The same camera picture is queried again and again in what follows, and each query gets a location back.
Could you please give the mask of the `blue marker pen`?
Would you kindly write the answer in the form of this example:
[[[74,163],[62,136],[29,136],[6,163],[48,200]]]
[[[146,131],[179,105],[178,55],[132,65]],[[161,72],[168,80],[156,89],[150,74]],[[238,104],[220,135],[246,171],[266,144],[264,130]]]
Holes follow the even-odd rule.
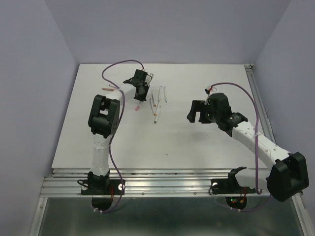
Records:
[[[161,101],[161,98],[162,98],[162,91],[163,91],[163,87],[160,86],[160,87],[159,87],[159,90],[158,90],[158,101]]]

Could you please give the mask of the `red marker pen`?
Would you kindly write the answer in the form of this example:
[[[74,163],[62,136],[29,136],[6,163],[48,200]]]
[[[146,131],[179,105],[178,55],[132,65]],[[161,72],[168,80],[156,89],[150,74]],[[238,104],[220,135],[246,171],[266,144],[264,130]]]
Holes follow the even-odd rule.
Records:
[[[154,103],[153,103],[153,100],[150,98],[149,102],[150,102],[150,106],[151,106],[152,113],[154,113]]]

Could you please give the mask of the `yellow marker pen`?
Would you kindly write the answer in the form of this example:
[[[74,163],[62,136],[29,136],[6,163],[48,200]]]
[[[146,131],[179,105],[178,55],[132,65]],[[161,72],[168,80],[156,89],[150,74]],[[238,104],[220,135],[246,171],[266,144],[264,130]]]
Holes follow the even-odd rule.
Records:
[[[157,106],[153,106],[153,107],[152,107],[152,113],[153,113],[154,116],[157,115],[157,114],[156,114],[157,109],[158,109]]]

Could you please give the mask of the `long white green-tip pen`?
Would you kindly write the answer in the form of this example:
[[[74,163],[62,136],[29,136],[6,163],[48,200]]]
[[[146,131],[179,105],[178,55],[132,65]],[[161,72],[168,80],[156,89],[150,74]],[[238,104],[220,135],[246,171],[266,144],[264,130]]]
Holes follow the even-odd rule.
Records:
[[[161,112],[161,106],[159,106],[156,110],[156,115],[155,115],[155,119],[154,119],[154,123],[157,123],[158,121],[158,118],[159,118],[159,115],[160,115],[160,112]]]

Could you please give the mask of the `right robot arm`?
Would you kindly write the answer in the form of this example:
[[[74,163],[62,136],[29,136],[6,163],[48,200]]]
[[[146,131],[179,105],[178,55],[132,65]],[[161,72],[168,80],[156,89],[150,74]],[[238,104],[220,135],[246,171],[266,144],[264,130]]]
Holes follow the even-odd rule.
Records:
[[[224,179],[212,180],[211,194],[238,194],[244,190],[267,191],[279,202],[284,202],[309,187],[309,175],[304,155],[291,153],[260,132],[257,132],[241,113],[232,111],[223,93],[213,93],[206,100],[194,100],[187,115],[194,123],[199,113],[202,124],[215,123],[231,138],[248,148],[266,166],[265,170],[238,167]]]

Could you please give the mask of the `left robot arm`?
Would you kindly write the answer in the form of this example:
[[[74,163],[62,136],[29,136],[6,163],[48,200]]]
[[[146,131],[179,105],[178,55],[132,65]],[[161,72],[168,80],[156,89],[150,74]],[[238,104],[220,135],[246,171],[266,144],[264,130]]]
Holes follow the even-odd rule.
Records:
[[[130,99],[146,101],[153,77],[145,69],[137,69],[133,77],[123,81],[120,86],[111,82],[114,90],[109,94],[94,97],[88,118],[93,135],[93,158],[88,183],[93,184],[93,189],[99,194],[109,190],[110,147],[124,114],[125,104]]]

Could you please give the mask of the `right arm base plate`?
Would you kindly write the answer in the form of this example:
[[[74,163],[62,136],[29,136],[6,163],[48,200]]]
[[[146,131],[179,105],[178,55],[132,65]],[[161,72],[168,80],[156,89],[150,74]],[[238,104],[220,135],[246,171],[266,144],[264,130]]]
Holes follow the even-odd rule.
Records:
[[[241,187],[234,179],[219,178],[211,180],[209,194],[243,194],[248,192],[249,190],[250,189],[248,187]]]

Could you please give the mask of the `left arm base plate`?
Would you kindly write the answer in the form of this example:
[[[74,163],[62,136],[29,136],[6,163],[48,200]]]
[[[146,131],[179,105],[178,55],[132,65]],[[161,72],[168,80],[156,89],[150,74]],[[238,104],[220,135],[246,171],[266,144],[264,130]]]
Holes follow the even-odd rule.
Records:
[[[87,179],[79,179],[77,183],[81,186],[81,195],[84,196],[100,196],[100,195],[124,195],[125,180],[110,179],[105,186],[93,186],[88,183]]]

